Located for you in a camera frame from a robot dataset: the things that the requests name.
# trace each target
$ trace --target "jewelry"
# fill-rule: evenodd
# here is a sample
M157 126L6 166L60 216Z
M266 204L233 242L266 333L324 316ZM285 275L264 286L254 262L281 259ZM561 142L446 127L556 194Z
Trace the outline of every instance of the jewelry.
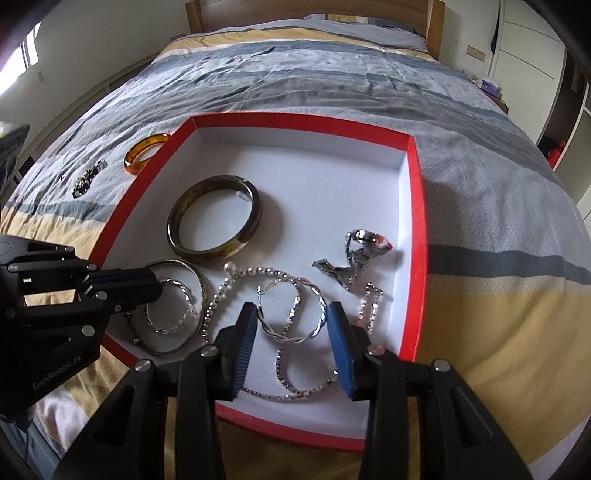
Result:
M353 230L348 232L345 238L348 267L335 267L325 258L315 261L312 266L336 280L345 290L350 291L353 283L367 268L369 261L392 250L392 244L383 235L367 230ZM351 250L351 241L362 244L363 248Z
M242 229L230 240L218 247L208 250L195 251L183 246L180 241L178 229L181 219L187 208L198 198L206 193L216 190L236 190L248 196L252 202L251 214ZM247 180L233 175L219 175L202 180L193 185L174 204L168 217L167 235L168 243L173 251L179 256L193 263L210 262L214 260L226 260L239 252L252 238L261 222L262 202L255 186Z
M364 327L363 326L363 319L365 317L365 308L368 304L369 298L372 293L375 295L375 300L371 306L371 311L369 314L369 321L368 321L367 327ZM371 335L371 333L374 331L374 322L375 322L376 314L378 312L379 302L382 299L383 295L384 295L384 291L380 290L373 283L368 282L367 285L365 286L365 296L363 297L363 300L361 300L361 307L359 308L359 313L357 315L357 321L355 322L355 325L357 325L358 327L364 327L365 330L367 331L368 335Z
M180 266L188 269L191 273L193 273L197 277L197 280L199 282L199 285L201 286L201 298L200 298L201 309L199 311L199 318L197 319L197 325L195 325L194 331L192 331L191 334L189 334L189 336L187 338L185 338L185 340L183 341L183 343L181 343L178 347L175 347L172 350L167 350L167 351L164 351L164 352L156 351L156 350L150 348L149 346L147 346L145 344L145 342L139 336L139 333L138 333L137 329L134 326L134 323L132 321L133 320L132 313L131 312L124 313L124 316L125 316L125 318L127 320L127 325L129 327L129 331L131 332L131 336L133 337L133 344L136 345L136 346L139 346L140 348L142 348L143 350L145 350L146 352L148 352L150 355L154 355L154 356L170 355L172 353L176 353L176 352L182 350L188 344L190 344L193 341L193 339L197 336L197 334L200 332L201 328L203 327L203 324L204 324L204 313L205 313L205 310L206 310L206 307L207 307L207 289L206 289L205 283L203 282L203 280L201 278L201 275L199 275L199 273L197 272L197 270L195 270L195 268L192 265L190 265L189 263L187 263L187 262L185 262L183 260L178 260L176 258L173 258L173 259L170 259L170 260L158 260L156 262L151 262L148 265L146 265L146 267L151 268L151 267L157 267L158 265L167 265L167 264L180 265ZM185 288L185 290L183 291L183 293L186 295L186 297L187 296L189 297L189 299L186 298L186 300L187 300L188 303L190 303L191 307L193 307L193 310L194 310L194 306L193 306L193 303L192 303L192 298L191 298L191 295L189 293L189 290L181 282L179 282L177 280L171 280L169 278L166 279L166 280L161 280L160 282L163 285L165 283L173 283L173 282L176 282L179 285L182 285ZM147 319L146 321L148 322L148 325L150 325L150 323L152 322L152 320L149 319L148 315L149 315L149 311L146 314L146 319ZM178 324L175 325L173 328L171 328L170 330L161 330L160 332L156 332L156 333L161 333L162 335L167 335L169 333L174 333L174 332L178 331L178 328L180 327L180 325L182 325L186 321L187 318L188 318L188 313L185 312L185 315L183 315L183 318L181 320L179 320L178 321ZM152 328L152 330L155 329L153 323L152 323L152 325L150 325L150 327Z
M317 290L317 295L320 299L320 305L321 305L321 310L322 310L322 314L319 320L319 325L322 324L322 326L324 325L324 311L326 309L326 301L324 300L324 297L322 297L322 294L320 294L320 290L318 289L318 287L314 286L313 284L311 284L308 280L306 280L305 278L299 278L299 277L292 277L289 274L282 272L281 270L275 270L274 268L271 267L258 267L258 268L243 268L243 269L239 269L233 262L228 262L224 265L224 272L227 275L226 278L224 278L223 284L220 285L217 290L218 293L216 293L213 298L212 301L209 303L209 306L205 312L205 317L203 319L203 331L202 331L202 338L203 338L203 342L205 345L207 345L209 343L209 323L211 322L211 319L213 317L213 312L217 309L218 304L220 303L220 301L224 298L226 298L226 294L228 293L229 290L231 290L233 288L233 284L236 280L238 280L239 278L244 278L246 276L255 276L255 275L266 275L269 277L275 277L275 280L277 280L277 282L275 282L275 280L271 283L272 286L278 284L280 281L285 281L285 282L289 282L292 285L294 285L296 287L296 299L294 301L293 307L290 310L290 314L287 320L287 324L283 330L282 333L282 337L291 340L290 337L287 336L287 333L291 327L291 325L293 324L293 319L296 313L296 310L300 304L300 289L298 287L298 284L302 284L302 285L306 285L306 286L311 286L314 287L315 290ZM265 291L268 291L270 288L272 288L272 286L268 286ZM318 331L320 331L320 329L322 328L322 326L317 326L316 329ZM310 332L310 334L308 335L310 338L314 338L316 334L312 335L313 332L316 331L313 330L312 332ZM277 379L279 380L279 382L285 387L287 388L291 394L289 395L270 395L270 394L266 394L266 393L260 393L257 392L251 388L246 388L243 387L242 390L246 393L249 393L250 395L254 395L256 397L259 398L263 398L265 400L271 400L271 401L286 401L286 400L299 400L300 398L304 398L304 397L309 397L310 395L317 393L323 389L325 389L326 387L328 387L330 384L334 383L337 376L336 376L336 372L333 372L333 375L324 383L322 383L322 385L319 385L318 387L314 387L310 390L296 390L295 388L293 388L289 382L287 381L287 379L283 378L281 375L281 351L283 350L283 347L285 346L287 342L282 342L280 343L280 346L278 348L277 351L277 357L275 359L275 373L277 375Z
M107 162L104 160L99 160L95 165L91 166L88 170L84 172L78 179L76 180L76 184L74 185L74 189L72 190L72 196L77 199L82 197L88 190L90 189L90 185L95 177L99 174L101 170L104 170L107 167Z
M270 337L272 337L273 340L275 340L276 342L279 342L279 343L296 343L296 344L298 344L298 343L304 343L304 342L307 342L308 340L313 339L314 337L316 337L320 333L320 330L322 329L322 327L326 323L326 300L322 296L322 293L320 293L319 288L316 285L314 285L313 283L311 283L310 280L308 280L306 278L299 278L299 277L298 278L293 278L293 277L285 277L284 278L283 272L281 272L280 270L274 270L273 274L275 274L275 272L281 274L282 276L274 279L271 283L269 283L267 285L267 287L265 288L265 290L261 291L260 285L256 289L256 292L258 294L258 307L256 309L256 313L257 313L259 322L261 322L262 329L265 331L265 333L267 333ZM261 296L264 295L271 288L273 288L275 285L279 284L282 281L287 281L287 282L291 283L295 287L295 290L297 292L294 305L290 310L290 316L287 319L287 325L289 325L289 326L291 326L291 324L293 323L293 317L296 314L296 309L298 308L298 306L300 304L301 290L299 289L298 284L304 285L306 287L310 287L310 290L315 295L318 295L318 300L320 302L320 319L318 320L318 324L316 325L316 328L314 330L312 330L305 337L303 337L303 336L288 337L285 334L276 333L273 330L273 328L265 321L265 315L263 314L262 305L261 305Z
M155 134L137 142L125 155L123 160L125 170L127 170L127 172L131 173L132 175L137 175L144 169L144 167L152 158L148 157L137 161L140 155L146 152L146 150L155 147L156 145L163 145L169 138L170 135L168 134Z
M146 315L146 322L148 323L148 326L152 329L152 331L154 333L159 334L159 335L170 335L171 333L178 332L178 329L181 327L181 325L185 322L185 320L189 316L196 318L197 312L195 311L195 307L193 306L193 298L191 296L191 292L183 283L179 282L178 280L173 280L172 278L165 278L163 280L160 280L160 284L162 286L174 285L174 286L178 287L184 293L185 301L189 305L189 308L184 313L183 317L178 321L178 324L175 325L174 327L172 327L170 330L156 328L156 326L154 325L154 322L152 322L152 318L150 318L150 309L148 308L148 304L146 304L144 306L144 313Z

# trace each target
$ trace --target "orange bangle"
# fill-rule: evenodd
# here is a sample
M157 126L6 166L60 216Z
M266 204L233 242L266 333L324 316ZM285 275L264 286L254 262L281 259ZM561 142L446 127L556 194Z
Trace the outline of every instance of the orange bangle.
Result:
M152 157L148 157L140 161L136 161L137 158L147 149L155 145L164 144L169 137L170 135L168 134L155 134L137 142L133 147L131 147L130 151L128 151L127 155L125 156L125 170L127 170L132 175L137 175L144 169Z

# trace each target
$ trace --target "red object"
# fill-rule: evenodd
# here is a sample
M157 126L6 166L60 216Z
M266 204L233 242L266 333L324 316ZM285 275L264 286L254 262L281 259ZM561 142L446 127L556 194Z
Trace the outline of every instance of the red object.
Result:
M548 163L550 164L550 167L554 168L556 166L565 147L566 142L562 141L558 144L558 147L548 152Z
M90 261L97 265L103 264L119 231L133 211L135 204L156 178L162 167L164 167L170 157L196 129L208 127L263 127L316 132L354 138L356 140L396 148L407 153L412 205L413 244L411 247L411 278L408 291L407 313L404 332L402 334L402 343L398 354L403 360L414 361L418 350L425 303L427 231L423 179L418 162L417 149L414 138L401 132L349 120L316 115L300 115L296 113L236 112L206 113L194 116L181 125L170 139L154 154L150 163L148 163L137 179L131 184L103 228L90 254ZM104 335L102 345L128 367L133 366L138 360L108 334ZM219 403L216 405L216 412L218 417L224 421L286 442L342 452L361 452L365 444L365 441L362 439L336 437L275 424L236 411Z

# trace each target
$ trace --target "pearl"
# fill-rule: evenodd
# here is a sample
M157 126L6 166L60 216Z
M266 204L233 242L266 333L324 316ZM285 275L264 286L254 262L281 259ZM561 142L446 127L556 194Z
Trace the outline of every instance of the pearl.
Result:
M223 266L223 270L225 273L233 277L234 275L238 275L238 268L234 262L227 262Z

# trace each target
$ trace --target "window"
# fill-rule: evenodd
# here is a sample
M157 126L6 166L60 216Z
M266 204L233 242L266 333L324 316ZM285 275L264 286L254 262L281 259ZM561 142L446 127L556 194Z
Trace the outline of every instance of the window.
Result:
M6 65L0 72L0 95L10 87L16 79L25 72L25 70L35 65L39 58L37 57L37 49L35 48L35 39L39 31L39 25L35 25L27 35L21 46L18 47L11 57L6 62Z

